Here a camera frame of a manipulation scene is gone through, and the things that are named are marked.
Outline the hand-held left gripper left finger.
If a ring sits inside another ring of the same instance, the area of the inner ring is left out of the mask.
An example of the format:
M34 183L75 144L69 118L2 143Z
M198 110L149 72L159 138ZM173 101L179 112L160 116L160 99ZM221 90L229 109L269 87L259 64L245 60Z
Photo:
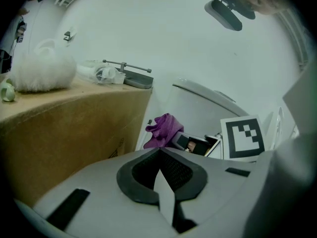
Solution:
M140 150L99 161L73 174L40 198L33 209L47 218L75 189L89 191L65 232L72 236L172 236L157 206L130 200L117 185L120 167L147 153Z

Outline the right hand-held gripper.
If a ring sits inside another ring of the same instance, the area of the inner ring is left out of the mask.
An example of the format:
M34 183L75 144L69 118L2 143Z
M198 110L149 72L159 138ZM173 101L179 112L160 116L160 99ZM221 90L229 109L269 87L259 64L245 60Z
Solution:
M255 162L265 151L260 120L257 116L244 116L221 119L221 133L218 136L205 136L205 141L189 138L177 132L172 144L179 150L187 149L190 141L196 143L193 154L209 158L238 162Z

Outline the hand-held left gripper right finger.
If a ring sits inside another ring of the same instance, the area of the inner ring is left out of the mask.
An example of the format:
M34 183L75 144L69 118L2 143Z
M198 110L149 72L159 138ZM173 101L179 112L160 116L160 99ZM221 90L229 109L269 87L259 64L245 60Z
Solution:
M243 198L255 163L159 150L160 209L171 214L162 234L241 234L255 200Z

